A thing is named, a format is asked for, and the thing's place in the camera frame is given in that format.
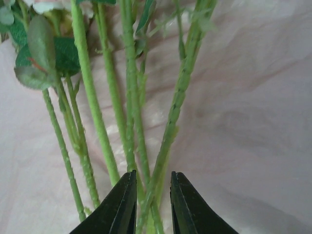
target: white surface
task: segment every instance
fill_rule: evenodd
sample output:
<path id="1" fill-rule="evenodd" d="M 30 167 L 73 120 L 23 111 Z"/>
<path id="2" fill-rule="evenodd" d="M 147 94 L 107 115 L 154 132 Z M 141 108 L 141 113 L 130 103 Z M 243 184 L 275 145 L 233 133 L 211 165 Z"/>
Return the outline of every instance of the white surface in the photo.
<path id="1" fill-rule="evenodd" d="M 220 0 L 214 22 L 218 32 L 203 43 L 181 112 L 167 172 L 164 226 L 172 233 L 169 178 L 175 170 L 241 234 L 312 234 L 312 2 Z M 124 85 L 123 52 L 116 57 Z M 17 83 L 14 60 L 10 43 L 1 45 L 0 233 L 69 233 L 78 215 L 56 137 L 40 92 Z M 144 120 L 151 167 L 178 66 L 175 37 L 149 54 Z M 93 69 L 123 173 L 101 57 L 93 59 Z M 111 186 L 83 88 L 78 101 L 103 199 Z M 72 151 L 71 157 L 83 200 L 91 206 Z"/>

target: wrinkled fabric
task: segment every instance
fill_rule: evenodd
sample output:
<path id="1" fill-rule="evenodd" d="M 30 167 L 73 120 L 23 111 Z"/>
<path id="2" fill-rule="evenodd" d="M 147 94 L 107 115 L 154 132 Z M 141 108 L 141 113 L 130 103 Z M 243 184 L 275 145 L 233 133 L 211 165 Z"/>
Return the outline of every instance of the wrinkled fabric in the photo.
<path id="1" fill-rule="evenodd" d="M 161 3 L 159 17 L 162 9 L 171 11 Z M 186 30 L 187 15 L 183 21 Z M 217 30 L 203 41 L 171 150 L 161 205 L 166 233 L 173 233 L 170 175 L 179 171 L 240 234 L 312 234 L 312 2 L 220 0 L 213 22 Z M 167 32 L 165 39 L 155 35 L 146 68 L 142 115 L 151 169 L 180 65 L 175 20 Z M 125 57 L 115 49 L 124 94 Z M 69 233 L 79 220 L 56 136 L 41 92 L 17 82 L 15 57 L 10 42 L 0 46 L 0 233 Z M 126 161 L 101 55 L 92 58 L 92 69 L 123 174 Z M 83 85 L 78 104 L 103 200 L 111 184 Z M 92 207 L 79 159 L 68 150 L 84 204 Z"/>

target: flower bouquet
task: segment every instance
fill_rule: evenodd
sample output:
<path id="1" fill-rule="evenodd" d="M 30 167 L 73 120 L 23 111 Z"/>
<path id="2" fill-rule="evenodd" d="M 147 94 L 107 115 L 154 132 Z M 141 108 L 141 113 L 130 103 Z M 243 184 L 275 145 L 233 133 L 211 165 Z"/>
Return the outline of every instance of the flower bouquet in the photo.
<path id="1" fill-rule="evenodd" d="M 170 148 L 178 133 L 177 121 L 185 99 L 201 42 L 207 31 L 216 0 L 196 0 L 193 9 L 184 7 L 179 0 L 173 0 L 175 10 L 165 19 L 157 20 L 155 0 L 0 0 L 0 30 L 3 38 L 9 38 L 17 53 L 15 74 L 25 87 L 41 91 L 51 123 L 58 139 L 61 155 L 74 195 L 80 221 L 92 209 L 83 205 L 78 185 L 68 155 L 72 147 L 80 159 L 94 209 L 100 204 L 94 179 L 85 129 L 82 124 L 77 93 L 85 89 L 93 123 L 101 145 L 112 186 L 120 179 L 117 163 L 102 117 L 94 85 L 91 52 L 88 34 L 91 25 L 96 25 L 107 84 L 118 126 L 127 171 L 137 171 L 137 197 L 140 212 L 136 232 L 164 233 L 159 214 L 164 175 L 170 156 Z M 112 12 L 118 11 L 121 18 L 122 34 L 114 35 L 122 42 L 126 56 L 126 92 L 123 97 L 117 80 L 112 41 Z M 190 28 L 184 38 L 182 13 L 189 15 Z M 177 73 L 175 93 L 172 98 L 168 121 L 154 170 L 149 168 L 144 136 L 142 108 L 145 102 L 145 72 L 149 54 L 149 42 L 159 30 L 164 31 L 167 23 L 176 19 L 180 70 Z M 81 79 L 72 77 L 81 72 Z M 58 97 L 58 103 L 51 101 L 51 95 Z M 63 119 L 57 118 L 59 108 Z M 60 121 L 64 121 L 70 145 L 66 145 Z"/>

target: pink flower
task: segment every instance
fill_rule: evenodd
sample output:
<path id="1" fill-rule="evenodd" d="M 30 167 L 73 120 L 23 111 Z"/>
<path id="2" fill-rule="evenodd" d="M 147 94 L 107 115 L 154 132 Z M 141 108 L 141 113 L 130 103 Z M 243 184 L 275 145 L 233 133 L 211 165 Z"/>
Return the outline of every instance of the pink flower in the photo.
<path id="1" fill-rule="evenodd" d="M 23 0 L 28 6 L 33 6 L 38 14 L 42 14 L 53 9 L 71 11 L 70 0 Z M 82 13 L 87 17 L 93 16 L 92 4 L 89 1 L 80 4 Z"/>

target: white cloth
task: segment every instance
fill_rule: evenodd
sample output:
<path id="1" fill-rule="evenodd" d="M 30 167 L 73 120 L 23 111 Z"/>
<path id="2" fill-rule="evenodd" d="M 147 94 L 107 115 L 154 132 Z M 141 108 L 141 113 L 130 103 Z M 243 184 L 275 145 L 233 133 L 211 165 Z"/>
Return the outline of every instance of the white cloth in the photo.
<path id="1" fill-rule="evenodd" d="M 161 211 L 166 232 L 173 232 L 170 172 L 178 171 L 240 234 L 312 234 L 312 1 L 220 0 L 213 21 L 218 31 L 203 42 L 171 151 Z M 176 34 L 176 24 L 168 30 Z M 151 168 L 178 75 L 172 35 L 148 54 L 143 118 Z M 116 58 L 124 86 L 124 52 Z M 0 233 L 69 233 L 79 220 L 56 136 L 41 93 L 15 79 L 14 61 L 7 41 L 0 46 Z M 93 71 L 124 173 L 101 56 Z M 83 86 L 78 102 L 103 200 L 111 185 Z M 68 148 L 91 207 L 79 160 Z"/>

